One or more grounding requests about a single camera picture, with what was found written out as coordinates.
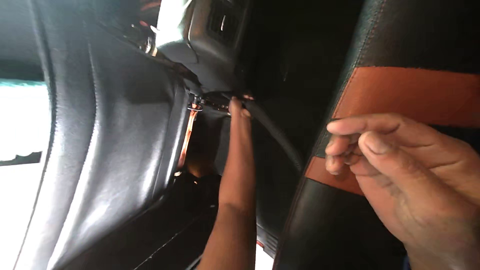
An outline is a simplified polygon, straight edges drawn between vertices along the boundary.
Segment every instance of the air vent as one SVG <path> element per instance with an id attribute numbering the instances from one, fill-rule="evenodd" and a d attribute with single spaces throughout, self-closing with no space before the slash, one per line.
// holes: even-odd
<path id="1" fill-rule="evenodd" d="M 237 36 L 239 16 L 236 10 L 220 0 L 212 3 L 210 11 L 209 33 L 227 46 L 232 46 Z"/>

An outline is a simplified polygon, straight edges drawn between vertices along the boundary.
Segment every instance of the brown leather stripe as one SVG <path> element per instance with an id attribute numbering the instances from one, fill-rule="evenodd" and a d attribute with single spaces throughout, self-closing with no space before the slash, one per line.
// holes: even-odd
<path id="1" fill-rule="evenodd" d="M 344 170 L 340 175 L 331 175 L 325 169 L 325 159 L 313 157 L 308 165 L 305 177 L 358 195 L 363 195 L 355 175 Z"/>
<path id="2" fill-rule="evenodd" d="M 480 75 L 357 67 L 332 118 L 396 112 L 422 123 L 480 127 Z"/>

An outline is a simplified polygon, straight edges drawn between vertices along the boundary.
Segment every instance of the black and brown seat cover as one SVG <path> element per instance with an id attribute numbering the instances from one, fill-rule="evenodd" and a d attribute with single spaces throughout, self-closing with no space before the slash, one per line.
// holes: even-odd
<path id="1" fill-rule="evenodd" d="M 395 112 L 479 149 L 476 1 L 366 0 L 335 100 L 280 238 L 274 269 L 401 269 L 402 244 L 351 173 L 325 170 L 332 119 Z"/>

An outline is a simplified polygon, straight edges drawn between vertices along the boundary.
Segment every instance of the orange light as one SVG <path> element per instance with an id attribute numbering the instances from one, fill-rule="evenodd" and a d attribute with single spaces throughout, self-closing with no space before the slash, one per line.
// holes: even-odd
<path id="1" fill-rule="evenodd" d="M 197 105 L 192 104 L 192 108 L 197 108 Z M 190 135 L 192 135 L 193 122 L 197 116 L 197 111 L 191 110 L 190 117 L 188 118 L 187 133 L 185 134 L 185 140 L 183 140 L 183 146 L 181 148 L 180 158 L 177 165 L 177 169 L 180 169 L 185 164 L 185 157 L 187 156 L 188 142 L 190 141 Z"/>

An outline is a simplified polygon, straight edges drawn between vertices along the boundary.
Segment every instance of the person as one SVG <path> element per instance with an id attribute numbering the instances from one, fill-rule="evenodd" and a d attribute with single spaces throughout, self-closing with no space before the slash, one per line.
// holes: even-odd
<path id="1" fill-rule="evenodd" d="M 255 179 L 250 115 L 230 103 L 230 149 L 218 215 L 198 267 L 254 269 Z M 397 114 L 328 124 L 326 169 L 350 169 L 413 270 L 480 269 L 480 158 L 467 143 Z"/>

